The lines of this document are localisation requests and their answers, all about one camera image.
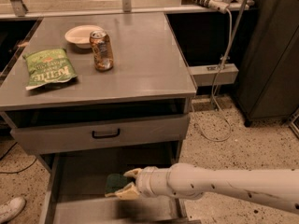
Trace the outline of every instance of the open drawer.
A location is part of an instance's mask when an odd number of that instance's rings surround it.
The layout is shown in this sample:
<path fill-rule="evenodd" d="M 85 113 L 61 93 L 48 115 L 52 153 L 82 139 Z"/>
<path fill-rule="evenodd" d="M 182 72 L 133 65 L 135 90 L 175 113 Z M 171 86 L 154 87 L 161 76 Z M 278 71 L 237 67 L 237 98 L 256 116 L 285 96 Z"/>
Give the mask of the open drawer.
<path fill-rule="evenodd" d="M 56 155 L 39 223 L 152 223 L 181 218 L 182 203 L 168 197 L 121 201 L 104 196 L 108 175 L 137 167 L 169 167 L 177 145 L 167 142 Z"/>
<path fill-rule="evenodd" d="M 118 119 L 20 128 L 12 136 L 29 154 L 120 147 L 183 140 L 189 115 Z"/>

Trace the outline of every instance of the soda can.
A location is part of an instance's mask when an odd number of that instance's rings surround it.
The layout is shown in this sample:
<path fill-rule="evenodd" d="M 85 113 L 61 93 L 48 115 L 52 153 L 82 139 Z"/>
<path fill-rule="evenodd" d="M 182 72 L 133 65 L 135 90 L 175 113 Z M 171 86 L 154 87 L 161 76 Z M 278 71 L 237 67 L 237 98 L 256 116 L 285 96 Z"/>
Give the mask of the soda can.
<path fill-rule="evenodd" d="M 94 55 L 94 67 L 98 71 L 106 71 L 113 67 L 113 53 L 110 37 L 104 30 L 96 30 L 90 34 L 90 43 Z"/>

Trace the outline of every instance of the power cable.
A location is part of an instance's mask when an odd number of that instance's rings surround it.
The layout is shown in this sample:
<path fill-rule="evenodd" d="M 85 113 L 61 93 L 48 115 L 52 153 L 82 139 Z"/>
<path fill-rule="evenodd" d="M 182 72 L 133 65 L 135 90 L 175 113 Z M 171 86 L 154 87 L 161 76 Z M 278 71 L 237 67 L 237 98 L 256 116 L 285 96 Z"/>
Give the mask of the power cable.
<path fill-rule="evenodd" d="M 9 151 L 10 151 L 12 148 L 14 148 L 17 144 L 18 144 L 18 142 L 14 143 L 14 144 L 7 150 L 7 152 L 6 152 L 4 155 L 1 156 L 0 161 L 1 161 L 1 160 L 2 160 L 2 159 L 9 153 Z M 36 162 L 36 160 L 37 160 L 37 158 L 35 158 L 35 160 L 34 160 L 30 165 L 28 165 L 28 166 L 25 167 L 25 168 L 20 169 L 19 171 L 0 171 L 0 175 L 14 175 L 14 174 L 21 173 L 21 172 L 23 172 L 23 171 L 29 169 L 32 165 L 34 165 L 35 162 Z"/>
<path fill-rule="evenodd" d="M 232 13 L 231 13 L 231 11 L 230 11 L 229 9 L 226 9 L 226 11 L 228 12 L 228 14 L 229 14 L 229 18 L 230 18 L 230 22 L 229 22 L 229 41 L 228 41 L 228 45 L 227 45 L 227 48 L 226 48 L 226 51 L 225 51 L 225 54 L 228 54 L 228 53 L 229 53 L 228 49 L 230 49 L 230 47 L 231 47 L 231 43 L 232 43 L 232 26 L 233 26 L 233 19 L 232 19 Z M 215 94 L 216 94 L 216 92 L 217 92 L 217 88 L 218 88 L 218 85 L 216 85 L 216 81 L 217 81 L 217 78 L 218 78 L 219 73 L 220 73 L 221 70 L 224 68 L 226 59 L 227 59 L 227 57 L 222 57 L 222 59 L 221 59 L 221 64 L 220 64 L 220 66 L 219 66 L 218 72 L 217 72 L 217 74 L 214 76 L 213 83 L 212 83 L 211 99 L 212 99 L 212 101 L 214 102 L 214 104 L 216 105 L 216 107 L 218 108 L 218 110 L 221 112 L 221 115 L 222 115 L 224 121 L 228 124 L 228 126 L 229 126 L 229 134 L 228 134 L 226 137 L 221 138 L 221 139 L 216 139 L 216 138 L 208 137 L 208 135 L 206 135 L 206 133 L 204 132 L 202 126 L 200 125 L 200 122 L 198 123 L 198 125 L 199 125 L 199 129 L 200 129 L 202 135 L 203 135 L 207 140 L 212 141 L 212 142 L 223 142 L 223 141 L 229 139 L 229 138 L 231 137 L 231 135 L 232 135 L 232 125 L 231 125 L 231 123 L 229 122 L 229 120 L 225 117 L 224 112 L 223 112 L 223 110 L 221 109 L 221 107 L 220 107 L 220 105 L 219 105 L 219 103 L 217 102 L 216 97 L 215 97 Z"/>

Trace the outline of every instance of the green snack bag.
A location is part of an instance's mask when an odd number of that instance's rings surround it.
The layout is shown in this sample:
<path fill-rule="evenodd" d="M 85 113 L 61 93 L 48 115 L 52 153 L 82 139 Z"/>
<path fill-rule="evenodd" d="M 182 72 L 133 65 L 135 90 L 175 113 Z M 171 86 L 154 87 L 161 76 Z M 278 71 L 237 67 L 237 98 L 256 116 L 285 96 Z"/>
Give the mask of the green snack bag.
<path fill-rule="evenodd" d="M 77 76 L 64 49 L 46 49 L 25 54 L 23 58 L 29 72 L 28 91 L 50 83 L 67 82 Z"/>

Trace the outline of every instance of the white sneaker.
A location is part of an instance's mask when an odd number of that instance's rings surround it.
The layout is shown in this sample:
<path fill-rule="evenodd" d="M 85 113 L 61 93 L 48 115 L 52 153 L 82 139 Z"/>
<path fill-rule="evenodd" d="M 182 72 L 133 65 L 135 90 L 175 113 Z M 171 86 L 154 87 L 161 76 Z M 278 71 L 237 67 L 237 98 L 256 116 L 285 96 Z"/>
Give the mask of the white sneaker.
<path fill-rule="evenodd" d="M 26 205 L 23 197 L 14 198 L 0 205 L 0 223 L 10 221 L 16 217 Z"/>

